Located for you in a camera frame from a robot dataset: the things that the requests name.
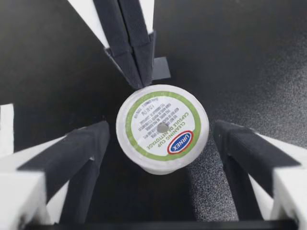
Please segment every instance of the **white plastic part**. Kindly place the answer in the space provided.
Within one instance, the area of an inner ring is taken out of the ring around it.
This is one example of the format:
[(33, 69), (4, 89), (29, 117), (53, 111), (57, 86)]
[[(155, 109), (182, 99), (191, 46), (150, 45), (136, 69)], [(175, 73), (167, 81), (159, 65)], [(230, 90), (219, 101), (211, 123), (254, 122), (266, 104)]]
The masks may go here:
[[(258, 134), (258, 135), (303, 165), (303, 166), (298, 166), (298, 167), (291, 167), (289, 169), (296, 170), (297, 168), (302, 169), (304, 167), (307, 167), (307, 149), (304, 149), (304, 148), (301, 148), (299, 146), (295, 146), (289, 143), (285, 143), (283, 141), (276, 140), (276, 139), (273, 139), (273, 138), (270, 138), (270, 137), (267, 137), (261, 134)], [(274, 200), (273, 200), (273, 198), (270, 197), (270, 195), (266, 193), (266, 191), (250, 175), (249, 175), (249, 178), (250, 178), (262, 217), (265, 220), (271, 219), (273, 204), (275, 202), (276, 197), (274, 197)]]
[(50, 224), (42, 172), (0, 172), (0, 230), (18, 230), (33, 219)]
[[(68, 2), (77, 11), (104, 47), (109, 48), (110, 45), (101, 26), (93, 0), (68, 0)], [(154, 0), (140, 0), (140, 5), (143, 11), (147, 31), (150, 34), (153, 31)]]
[(152, 33), (154, 24), (154, 0), (140, 0), (148, 34)]
[(272, 197), (270, 197), (270, 195), (250, 175), (249, 179), (263, 219), (270, 220), (273, 209)]
[(66, 184), (64, 184), (57, 193), (55, 193), (55, 195), (49, 200), (47, 204), (47, 211), (50, 216), (51, 223), (59, 223), (68, 191), (68, 184), (69, 181), (66, 182)]
[(0, 158), (14, 153), (14, 107), (0, 105)]
[(51, 145), (54, 145), (63, 138), (64, 137), (57, 138), (55, 140), (51, 140), (46, 143), (16, 152), (12, 155), (0, 158), (0, 172), (14, 172), (15, 169), (23, 165), (25, 162), (32, 159), (34, 156), (38, 155), (43, 150), (47, 149)]
[[(24, 149), (13, 155), (6, 156), (0, 159), (0, 172), (18, 173), (20, 175), (21, 172), (16, 172), (16, 169), (18, 167), (20, 167), (25, 162), (29, 161), (30, 159), (32, 159), (33, 157), (35, 157), (45, 149), (54, 145), (58, 141), (62, 140), (63, 138), (64, 137), (60, 137), (37, 146)], [(69, 182), (67, 182), (62, 188), (60, 188), (47, 204), (47, 212), (49, 214), (51, 223), (59, 222), (68, 190), (68, 184)]]
[(307, 230), (307, 169), (275, 169), (271, 219), (294, 219), (298, 230)]
[[(167, 133), (157, 126), (166, 123)], [(209, 121), (201, 103), (170, 85), (145, 87), (119, 110), (116, 132), (125, 154), (145, 171), (163, 175), (185, 167), (203, 151)]]

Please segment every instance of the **dark gray fabric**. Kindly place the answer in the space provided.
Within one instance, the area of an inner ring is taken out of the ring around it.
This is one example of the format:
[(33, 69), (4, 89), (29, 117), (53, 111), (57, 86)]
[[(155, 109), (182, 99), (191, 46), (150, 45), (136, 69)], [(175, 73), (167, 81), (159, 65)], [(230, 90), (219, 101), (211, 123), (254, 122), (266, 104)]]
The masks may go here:
[(18, 170), (44, 172), (49, 201), (90, 157), (94, 158), (96, 168), (100, 167), (108, 141), (109, 126), (106, 121), (77, 129), (20, 166)]
[(135, 89), (152, 83), (155, 32), (148, 35), (138, 0), (94, 0), (107, 55)]
[(150, 42), (139, 0), (118, 0), (131, 47)]
[(148, 36), (139, 0), (118, 0), (143, 86), (152, 83), (155, 32)]
[(126, 26), (117, 0), (94, 0), (94, 4), (110, 45), (105, 52), (133, 88), (142, 88), (142, 81), (132, 56)]
[(216, 121), (213, 136), (239, 219), (262, 219), (248, 174), (273, 196), (274, 168), (298, 166), (300, 163), (242, 126)]
[(223, 164), (227, 162), (228, 157), (234, 158), (272, 197), (274, 168), (300, 165), (251, 129), (216, 121), (213, 135)]
[(96, 163), (89, 160), (70, 180), (59, 221), (61, 224), (85, 223), (93, 190), (99, 176), (100, 167), (97, 167)]

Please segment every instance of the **black surface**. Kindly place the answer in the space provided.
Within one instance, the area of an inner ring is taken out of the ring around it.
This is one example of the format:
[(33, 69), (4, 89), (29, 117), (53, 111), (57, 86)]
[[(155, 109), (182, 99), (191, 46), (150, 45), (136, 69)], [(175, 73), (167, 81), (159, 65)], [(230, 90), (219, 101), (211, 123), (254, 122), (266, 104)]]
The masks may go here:
[(29, 226), (26, 230), (296, 230), (292, 220)]
[[(306, 12), (301, 0), (156, 0), (156, 57), (172, 78), (155, 83), (195, 95), (210, 121), (307, 147)], [(0, 31), (0, 104), (14, 103), (16, 150), (110, 124), (89, 222), (232, 217), (212, 139), (189, 177), (149, 175), (123, 154), (114, 123), (133, 90), (65, 0), (1, 0)]]

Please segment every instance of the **black fabric strip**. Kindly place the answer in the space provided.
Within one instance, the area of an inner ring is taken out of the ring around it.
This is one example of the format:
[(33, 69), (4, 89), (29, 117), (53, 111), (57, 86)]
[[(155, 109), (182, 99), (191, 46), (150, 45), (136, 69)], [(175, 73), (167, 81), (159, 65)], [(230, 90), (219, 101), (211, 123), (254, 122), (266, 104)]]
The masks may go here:
[(273, 196), (273, 169), (300, 165), (252, 130), (235, 124), (217, 121), (214, 140), (223, 161), (229, 156), (234, 158), (270, 196)]
[(133, 48), (136, 63), (144, 87), (150, 85), (153, 81), (155, 37), (155, 32), (153, 32), (149, 36), (149, 43)]
[(118, 0), (129, 35), (130, 46), (143, 46), (150, 42), (139, 0)]
[(100, 23), (110, 48), (106, 54), (135, 89), (143, 87), (138, 68), (129, 44), (126, 26), (117, 0), (94, 0)]
[(18, 168), (20, 171), (42, 171), (46, 176), (47, 201), (94, 157), (100, 166), (109, 140), (107, 122), (74, 130), (63, 140)]
[(99, 176), (99, 167), (89, 160), (70, 180), (60, 224), (84, 223)]
[(36, 225), (25, 230), (297, 230), (291, 219), (229, 222), (152, 222), (130, 224)]
[(148, 86), (153, 81), (155, 32), (148, 35), (139, 0), (118, 1), (143, 87)]
[(117, 68), (122, 72), (127, 82), (134, 89), (143, 88), (140, 75), (135, 65), (135, 60), (132, 53), (123, 53), (121, 55), (113, 56), (110, 49), (105, 49), (106, 54), (113, 60)]
[(263, 219), (248, 174), (231, 157), (224, 163), (224, 171), (239, 220)]
[(94, 4), (113, 56), (130, 52), (128, 35), (117, 0), (94, 0)]

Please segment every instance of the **gray felt surface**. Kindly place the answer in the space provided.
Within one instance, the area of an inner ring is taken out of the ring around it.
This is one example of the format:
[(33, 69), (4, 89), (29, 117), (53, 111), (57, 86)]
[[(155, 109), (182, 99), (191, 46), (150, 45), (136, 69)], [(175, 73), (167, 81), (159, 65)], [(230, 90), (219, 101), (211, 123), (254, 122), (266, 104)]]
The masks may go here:
[[(307, 147), (306, 3), (189, 2), (156, 2), (157, 48), (169, 52), (173, 84), (199, 99), (211, 130), (223, 119)], [(237, 219), (212, 136), (188, 170), (196, 218)]]

